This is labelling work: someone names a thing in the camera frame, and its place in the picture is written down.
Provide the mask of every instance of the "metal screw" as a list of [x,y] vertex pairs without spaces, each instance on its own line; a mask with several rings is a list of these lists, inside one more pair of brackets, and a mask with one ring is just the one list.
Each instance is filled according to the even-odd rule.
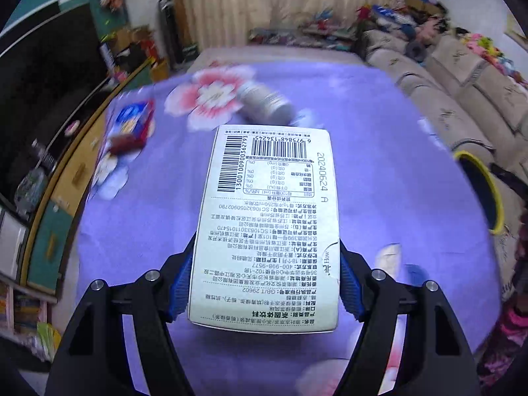
[[92,290],[101,290],[105,285],[105,282],[103,282],[102,280],[94,280],[92,281],[92,284],[90,284],[90,288]]
[[152,269],[152,270],[148,271],[147,274],[145,274],[145,278],[148,281],[156,281],[159,278],[159,271],[155,270],[155,269]]
[[426,283],[426,287],[427,287],[431,292],[436,292],[436,291],[438,290],[438,284],[437,284],[437,282],[432,281],[432,280],[429,280],[429,281]]
[[387,278],[387,274],[381,269],[375,269],[372,271],[371,276],[374,280],[377,281],[383,281],[385,278]]

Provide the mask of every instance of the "gray round object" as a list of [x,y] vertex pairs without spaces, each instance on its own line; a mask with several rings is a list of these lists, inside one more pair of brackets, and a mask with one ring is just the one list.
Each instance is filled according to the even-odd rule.
[[90,284],[90,288],[92,290],[101,290],[105,286],[105,282],[102,280],[93,280],[92,284]]
[[415,60],[417,63],[423,62],[427,57],[426,47],[420,42],[413,40],[405,47],[405,55]]
[[148,281],[156,281],[159,278],[159,271],[156,269],[152,269],[145,274],[145,278]]
[[438,290],[438,284],[437,282],[435,281],[432,281],[432,280],[429,280],[427,283],[426,283],[426,287],[429,291],[431,292],[436,292]]
[[385,278],[387,278],[387,274],[385,274],[385,271],[381,269],[374,269],[371,273],[371,276],[377,281],[383,281]]

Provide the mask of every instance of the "yellow drawer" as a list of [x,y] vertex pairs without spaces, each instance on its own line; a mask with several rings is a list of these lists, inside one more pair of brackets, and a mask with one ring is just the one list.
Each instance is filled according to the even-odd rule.
[[64,171],[60,175],[53,193],[55,201],[70,216],[75,216],[88,183],[95,171],[97,154],[105,135],[106,115],[102,113],[83,137]]

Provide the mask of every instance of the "television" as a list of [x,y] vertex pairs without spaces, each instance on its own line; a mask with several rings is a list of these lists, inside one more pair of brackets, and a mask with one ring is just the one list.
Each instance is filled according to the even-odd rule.
[[32,146],[35,140],[60,159],[62,148],[52,145],[57,134],[106,78],[87,4],[52,16],[0,53],[0,199],[4,205],[14,209],[18,185],[39,163]]

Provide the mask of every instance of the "barcode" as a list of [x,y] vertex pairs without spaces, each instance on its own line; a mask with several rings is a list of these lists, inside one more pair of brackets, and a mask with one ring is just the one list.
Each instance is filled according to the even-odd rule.
[[237,185],[238,164],[242,151],[242,136],[227,136],[218,178],[218,192],[234,192]]
[[251,154],[253,156],[305,159],[306,143],[304,141],[294,143],[292,141],[253,139]]

